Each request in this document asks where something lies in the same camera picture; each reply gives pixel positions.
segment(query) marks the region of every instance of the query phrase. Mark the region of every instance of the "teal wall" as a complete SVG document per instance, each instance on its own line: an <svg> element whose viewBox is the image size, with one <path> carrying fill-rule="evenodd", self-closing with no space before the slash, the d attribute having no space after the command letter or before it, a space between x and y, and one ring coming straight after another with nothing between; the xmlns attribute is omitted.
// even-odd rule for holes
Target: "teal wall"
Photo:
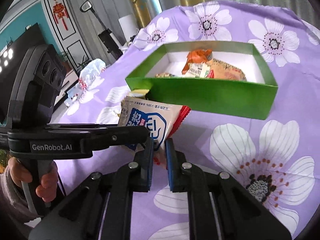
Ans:
<svg viewBox="0 0 320 240"><path fill-rule="evenodd" d="M36 3L28 10L19 15L14 21L12 21L1 33L0 33L0 51L7 45L7 41L10 41L10 37L13 41L19 38L28 25L39 24L40 30L47 44L52 44L56 51L59 52L57 43L55 42L49 25L45 18L41 2Z"/></svg>

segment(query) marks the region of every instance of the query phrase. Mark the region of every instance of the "camera lens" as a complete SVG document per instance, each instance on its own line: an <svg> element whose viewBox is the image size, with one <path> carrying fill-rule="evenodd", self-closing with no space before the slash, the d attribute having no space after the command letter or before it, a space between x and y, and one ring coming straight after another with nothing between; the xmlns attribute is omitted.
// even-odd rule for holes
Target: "camera lens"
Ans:
<svg viewBox="0 0 320 240"><path fill-rule="evenodd" d="M49 70L50 70L50 61L47 61L46 63L44 63L44 66L42 68L42 75L43 76L47 75Z"/></svg>
<svg viewBox="0 0 320 240"><path fill-rule="evenodd" d="M62 85L62 78L59 78L59 80L58 80L58 87L61 87L61 85Z"/></svg>
<svg viewBox="0 0 320 240"><path fill-rule="evenodd" d="M57 69L54 69L51 73L51 77L50 77L50 83L52 84L53 82L55 82L55 80L58 77L58 72Z"/></svg>

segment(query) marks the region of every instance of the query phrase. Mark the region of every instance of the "white flower print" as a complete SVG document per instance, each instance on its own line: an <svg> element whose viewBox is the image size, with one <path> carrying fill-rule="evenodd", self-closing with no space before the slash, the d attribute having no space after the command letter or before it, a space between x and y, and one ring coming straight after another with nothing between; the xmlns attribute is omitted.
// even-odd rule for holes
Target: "white flower print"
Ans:
<svg viewBox="0 0 320 240"><path fill-rule="evenodd" d="M83 90L79 98L77 98L77 100L68 108L67 115L72 115L78 111L80 104L85 104L91 101L94 94L99 92L99 89L95 88L101 85L103 81L104 78L98 76L87 89Z"/></svg>
<svg viewBox="0 0 320 240"><path fill-rule="evenodd" d="M105 107L101 110L96 123L99 124L118 124L121 105Z"/></svg>
<svg viewBox="0 0 320 240"><path fill-rule="evenodd" d="M319 45L319 40L320 40L320 30L318 30L316 27L314 27L313 25L311 25L310 23L302 20L302 22L305 24L305 26L308 27L307 29L307 36L309 41L313 44L313 45Z"/></svg>
<svg viewBox="0 0 320 240"><path fill-rule="evenodd" d="M128 85L122 87L114 87L110 90L106 101L111 103L120 103L129 93L130 88Z"/></svg>
<svg viewBox="0 0 320 240"><path fill-rule="evenodd" d="M271 120L263 127L259 152L243 128L234 124L216 127L210 139L210 153L222 169L229 172L278 218L293 235L299 223L295 210L279 202L296 206L309 196L315 183L314 160L305 156L291 167L286 163L299 144L299 125L283 125Z"/></svg>
<svg viewBox="0 0 320 240"><path fill-rule="evenodd" d="M161 46L164 43L175 42L178 40L178 30L170 29L170 19L160 17L157 20L157 25L154 23L149 24L147 32L141 29L134 39L134 46L144 51L150 50L156 46Z"/></svg>
<svg viewBox="0 0 320 240"><path fill-rule="evenodd" d="M217 171L212 170L208 167L195 164L203 171L218 174ZM173 193L170 191L169 185L159 190L158 193L153 198L153 203L160 209L175 213L175 214L188 214L188 195L186 192Z"/></svg>
<svg viewBox="0 0 320 240"><path fill-rule="evenodd" d="M189 240L189 223L178 223L155 232L149 240Z"/></svg>
<svg viewBox="0 0 320 240"><path fill-rule="evenodd" d="M276 58L276 63L279 67L283 67L289 63L300 63L300 58L297 54L292 52L299 46L300 40L294 31L286 31L281 35L284 25L273 20L265 18L265 25L252 20L249 22L249 28L254 36L259 38L249 40L253 43L264 60L268 63L273 62Z"/></svg>
<svg viewBox="0 0 320 240"><path fill-rule="evenodd" d="M190 39L197 40L201 36L201 40L232 40L231 33L226 27L222 26L232 21L229 10L225 9L216 13L220 8L217 2L207 3L205 9L201 3L193 8L193 12L185 11L191 23L188 28Z"/></svg>

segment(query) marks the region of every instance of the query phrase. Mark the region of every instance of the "green box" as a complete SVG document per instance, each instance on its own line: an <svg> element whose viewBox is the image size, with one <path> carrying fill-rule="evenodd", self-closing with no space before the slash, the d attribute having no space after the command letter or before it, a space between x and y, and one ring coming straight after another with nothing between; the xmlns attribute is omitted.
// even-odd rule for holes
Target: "green box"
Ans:
<svg viewBox="0 0 320 240"><path fill-rule="evenodd" d="M181 71L188 52L212 49L212 56L239 67L247 82L210 78L186 78ZM169 72L181 77L155 78ZM150 54L127 77L131 90L150 89L152 101L186 105L192 110L265 120L278 85L268 64L253 44L233 41L169 43Z"/></svg>

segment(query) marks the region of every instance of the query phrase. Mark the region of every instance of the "metal rivet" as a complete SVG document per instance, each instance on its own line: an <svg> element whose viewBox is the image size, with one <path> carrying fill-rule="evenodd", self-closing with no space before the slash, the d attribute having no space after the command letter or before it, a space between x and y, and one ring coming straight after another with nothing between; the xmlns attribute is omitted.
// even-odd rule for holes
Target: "metal rivet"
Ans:
<svg viewBox="0 0 320 240"><path fill-rule="evenodd" d="M229 175L229 173L223 171L220 173L220 178L228 179L228 178L230 178L230 175Z"/></svg>
<svg viewBox="0 0 320 240"><path fill-rule="evenodd" d="M184 168L184 169L191 169L191 167L192 167L191 163L183 163L182 164L182 168Z"/></svg>
<svg viewBox="0 0 320 240"><path fill-rule="evenodd" d="M102 174L100 172L93 172L91 173L91 179L100 179L101 175Z"/></svg>
<svg viewBox="0 0 320 240"><path fill-rule="evenodd" d="M139 164L136 162L130 162L128 165L130 169L135 169L139 166Z"/></svg>

